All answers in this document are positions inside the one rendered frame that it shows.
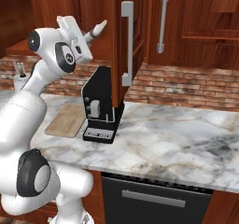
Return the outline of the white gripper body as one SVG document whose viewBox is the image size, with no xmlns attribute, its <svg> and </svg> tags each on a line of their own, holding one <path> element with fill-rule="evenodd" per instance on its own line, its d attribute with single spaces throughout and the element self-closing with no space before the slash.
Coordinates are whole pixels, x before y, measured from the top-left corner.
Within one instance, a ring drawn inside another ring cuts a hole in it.
<svg viewBox="0 0 239 224">
<path fill-rule="evenodd" d="M 57 31 L 62 41 L 67 44 L 70 44 L 73 40 L 76 40 L 79 44 L 84 42 L 83 34 L 73 16 L 58 16 L 57 23 L 59 25 Z"/>
</svg>

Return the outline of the open wooden cabinet door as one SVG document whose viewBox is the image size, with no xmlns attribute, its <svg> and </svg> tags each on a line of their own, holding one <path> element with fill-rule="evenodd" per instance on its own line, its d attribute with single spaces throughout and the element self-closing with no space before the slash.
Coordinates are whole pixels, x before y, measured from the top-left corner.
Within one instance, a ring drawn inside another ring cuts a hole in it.
<svg viewBox="0 0 239 224">
<path fill-rule="evenodd" d="M 132 86 L 144 60 L 144 1 L 110 0 L 112 105 Z"/>
</svg>

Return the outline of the light wooden cutting board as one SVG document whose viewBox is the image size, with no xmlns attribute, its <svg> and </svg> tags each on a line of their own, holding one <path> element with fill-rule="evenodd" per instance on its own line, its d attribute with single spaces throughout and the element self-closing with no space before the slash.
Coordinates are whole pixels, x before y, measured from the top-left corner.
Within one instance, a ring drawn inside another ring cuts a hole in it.
<svg viewBox="0 0 239 224">
<path fill-rule="evenodd" d="M 86 119 L 84 105 L 66 104 L 45 130 L 45 134 L 74 138 Z"/>
</svg>

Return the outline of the closed wooden cabinet door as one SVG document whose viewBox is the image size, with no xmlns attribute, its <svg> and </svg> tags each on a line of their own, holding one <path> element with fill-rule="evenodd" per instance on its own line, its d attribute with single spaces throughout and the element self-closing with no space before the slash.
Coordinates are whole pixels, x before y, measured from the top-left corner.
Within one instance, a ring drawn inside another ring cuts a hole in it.
<svg viewBox="0 0 239 224">
<path fill-rule="evenodd" d="M 157 52 L 161 0 L 149 0 L 148 63 L 239 70 L 239 0 L 169 0 Z"/>
</svg>

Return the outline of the wooden base cabinet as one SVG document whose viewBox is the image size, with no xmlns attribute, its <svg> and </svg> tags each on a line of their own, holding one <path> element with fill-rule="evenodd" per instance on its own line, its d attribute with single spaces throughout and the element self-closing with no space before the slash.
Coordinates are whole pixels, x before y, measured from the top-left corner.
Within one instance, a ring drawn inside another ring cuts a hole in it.
<svg viewBox="0 0 239 224">
<path fill-rule="evenodd" d="M 105 207 L 102 190 L 101 173 L 90 170 L 93 176 L 91 193 L 82 199 L 86 210 L 91 214 L 95 224 L 105 224 Z"/>
<path fill-rule="evenodd" d="M 202 224 L 239 224 L 239 193 L 215 190 Z"/>
</svg>

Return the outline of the black coffee machine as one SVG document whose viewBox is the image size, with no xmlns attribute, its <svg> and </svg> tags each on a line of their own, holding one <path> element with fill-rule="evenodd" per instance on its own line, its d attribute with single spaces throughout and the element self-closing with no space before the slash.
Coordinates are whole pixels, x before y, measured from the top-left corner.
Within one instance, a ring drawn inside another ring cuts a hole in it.
<svg viewBox="0 0 239 224">
<path fill-rule="evenodd" d="M 99 66 L 82 87 L 81 95 L 88 126 L 84 141 L 112 144 L 120 124 L 124 103 L 112 106 L 111 69 Z"/>
</svg>

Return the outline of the white utensil holder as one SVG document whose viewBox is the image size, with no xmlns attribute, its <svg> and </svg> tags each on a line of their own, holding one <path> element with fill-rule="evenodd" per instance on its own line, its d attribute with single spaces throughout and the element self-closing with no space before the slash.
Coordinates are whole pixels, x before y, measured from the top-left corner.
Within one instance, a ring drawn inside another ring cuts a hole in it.
<svg viewBox="0 0 239 224">
<path fill-rule="evenodd" d="M 13 77 L 13 84 L 15 92 L 18 92 L 28 81 L 31 74 L 25 71 L 23 62 L 14 62 L 13 64 L 16 72 L 16 75 Z"/>
</svg>

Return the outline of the black dishwasher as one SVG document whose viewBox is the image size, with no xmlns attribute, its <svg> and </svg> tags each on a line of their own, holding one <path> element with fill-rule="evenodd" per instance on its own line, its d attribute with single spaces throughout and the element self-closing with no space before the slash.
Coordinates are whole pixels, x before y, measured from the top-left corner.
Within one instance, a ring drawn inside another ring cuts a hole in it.
<svg viewBox="0 0 239 224">
<path fill-rule="evenodd" d="M 203 224 L 213 190 L 102 173 L 105 224 Z"/>
</svg>

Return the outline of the wooden wall cabinet body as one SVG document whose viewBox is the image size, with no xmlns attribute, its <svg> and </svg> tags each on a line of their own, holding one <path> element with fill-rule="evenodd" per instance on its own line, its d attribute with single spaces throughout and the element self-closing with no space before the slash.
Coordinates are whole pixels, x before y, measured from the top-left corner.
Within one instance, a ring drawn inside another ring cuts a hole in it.
<svg viewBox="0 0 239 224">
<path fill-rule="evenodd" d="M 0 0 L 0 59 L 31 55 L 27 38 L 35 28 L 55 28 L 58 16 L 73 16 L 83 32 L 107 21 L 100 37 L 91 42 L 91 53 L 95 60 L 111 61 L 110 4 L 110 0 Z"/>
</svg>

